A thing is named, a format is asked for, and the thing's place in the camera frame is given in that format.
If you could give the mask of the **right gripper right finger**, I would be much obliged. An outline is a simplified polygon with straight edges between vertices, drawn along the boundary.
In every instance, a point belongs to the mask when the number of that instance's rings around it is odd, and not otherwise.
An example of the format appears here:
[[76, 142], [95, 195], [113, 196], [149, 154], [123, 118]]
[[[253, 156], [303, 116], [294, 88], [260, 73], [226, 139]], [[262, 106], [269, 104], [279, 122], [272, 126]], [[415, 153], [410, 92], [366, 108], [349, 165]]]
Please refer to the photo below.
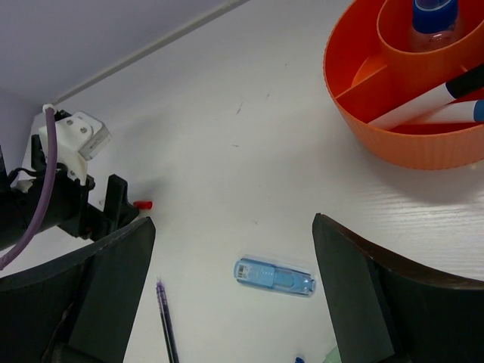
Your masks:
[[483, 282], [427, 267], [317, 214], [315, 255], [343, 362], [481, 362]]

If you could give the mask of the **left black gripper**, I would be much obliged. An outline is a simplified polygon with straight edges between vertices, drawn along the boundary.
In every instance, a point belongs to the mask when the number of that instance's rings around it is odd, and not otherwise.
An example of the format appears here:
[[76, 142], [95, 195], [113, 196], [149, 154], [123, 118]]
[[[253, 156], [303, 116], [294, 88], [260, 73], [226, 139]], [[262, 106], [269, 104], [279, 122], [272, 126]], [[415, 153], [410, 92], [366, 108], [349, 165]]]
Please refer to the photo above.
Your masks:
[[57, 164], [54, 187], [40, 228], [59, 227], [72, 237], [99, 240], [133, 222], [139, 210], [128, 201], [128, 182], [110, 175], [103, 212], [88, 202], [95, 180], [89, 175], [86, 184], [71, 178], [65, 165]]

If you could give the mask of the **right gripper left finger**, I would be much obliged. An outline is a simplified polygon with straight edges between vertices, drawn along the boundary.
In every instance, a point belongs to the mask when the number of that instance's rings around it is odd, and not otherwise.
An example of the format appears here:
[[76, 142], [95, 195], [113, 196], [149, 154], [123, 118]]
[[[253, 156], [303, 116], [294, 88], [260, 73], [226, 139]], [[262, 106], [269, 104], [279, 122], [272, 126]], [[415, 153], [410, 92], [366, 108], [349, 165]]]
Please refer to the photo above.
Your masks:
[[154, 248], [149, 217], [1, 279], [3, 362], [121, 362]]

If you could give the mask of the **red cap white marker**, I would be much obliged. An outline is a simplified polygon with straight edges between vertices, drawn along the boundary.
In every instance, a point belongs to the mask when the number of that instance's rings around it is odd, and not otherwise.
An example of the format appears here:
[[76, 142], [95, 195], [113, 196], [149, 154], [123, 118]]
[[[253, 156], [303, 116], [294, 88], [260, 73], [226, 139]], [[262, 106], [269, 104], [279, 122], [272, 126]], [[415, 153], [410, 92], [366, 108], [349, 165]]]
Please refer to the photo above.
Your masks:
[[139, 210], [150, 210], [153, 208], [153, 202], [149, 200], [137, 200], [133, 206]]

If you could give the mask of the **blue cap white marker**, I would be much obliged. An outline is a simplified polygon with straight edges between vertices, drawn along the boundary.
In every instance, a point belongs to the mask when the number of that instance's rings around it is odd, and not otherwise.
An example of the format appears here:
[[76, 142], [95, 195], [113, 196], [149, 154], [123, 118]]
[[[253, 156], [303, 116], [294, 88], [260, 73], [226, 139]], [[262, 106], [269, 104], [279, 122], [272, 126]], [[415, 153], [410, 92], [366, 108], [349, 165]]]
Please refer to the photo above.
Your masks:
[[483, 99], [445, 105], [417, 118], [416, 123], [440, 125], [483, 123]]

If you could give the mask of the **black cap white marker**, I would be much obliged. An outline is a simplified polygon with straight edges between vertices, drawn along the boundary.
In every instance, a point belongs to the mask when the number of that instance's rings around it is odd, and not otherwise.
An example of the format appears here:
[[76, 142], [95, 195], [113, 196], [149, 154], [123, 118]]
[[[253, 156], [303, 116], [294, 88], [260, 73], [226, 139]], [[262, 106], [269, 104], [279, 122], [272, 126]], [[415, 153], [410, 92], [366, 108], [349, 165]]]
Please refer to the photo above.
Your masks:
[[483, 88], [483, 64], [450, 79], [368, 123], [390, 130]]

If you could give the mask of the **blue cap glue bottle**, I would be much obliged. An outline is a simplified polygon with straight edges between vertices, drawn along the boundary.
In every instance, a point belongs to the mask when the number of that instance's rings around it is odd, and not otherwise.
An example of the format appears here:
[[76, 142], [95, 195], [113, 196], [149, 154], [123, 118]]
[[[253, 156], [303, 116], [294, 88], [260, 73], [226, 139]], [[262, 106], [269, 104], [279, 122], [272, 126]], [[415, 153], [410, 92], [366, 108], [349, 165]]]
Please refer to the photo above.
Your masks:
[[464, 36], [458, 0], [414, 0], [411, 25], [413, 52], [444, 48]]

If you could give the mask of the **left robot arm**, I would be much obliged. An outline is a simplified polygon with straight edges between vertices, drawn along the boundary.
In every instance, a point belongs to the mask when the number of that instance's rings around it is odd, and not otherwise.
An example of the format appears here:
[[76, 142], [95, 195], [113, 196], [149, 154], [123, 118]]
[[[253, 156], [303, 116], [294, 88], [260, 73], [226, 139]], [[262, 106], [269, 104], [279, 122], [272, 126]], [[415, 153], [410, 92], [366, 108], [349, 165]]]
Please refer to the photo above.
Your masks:
[[[4, 250], [21, 238], [33, 219], [45, 176], [45, 155], [38, 135], [31, 137], [31, 170], [17, 168], [6, 173], [1, 164], [1, 248]], [[88, 195], [95, 187], [89, 176], [86, 185], [68, 176], [66, 166], [57, 165], [51, 199], [39, 228], [46, 231], [59, 227], [73, 237], [100, 240], [127, 226], [139, 215], [139, 210], [129, 203], [128, 183], [111, 175], [107, 183], [104, 208], [99, 210], [88, 202]]]

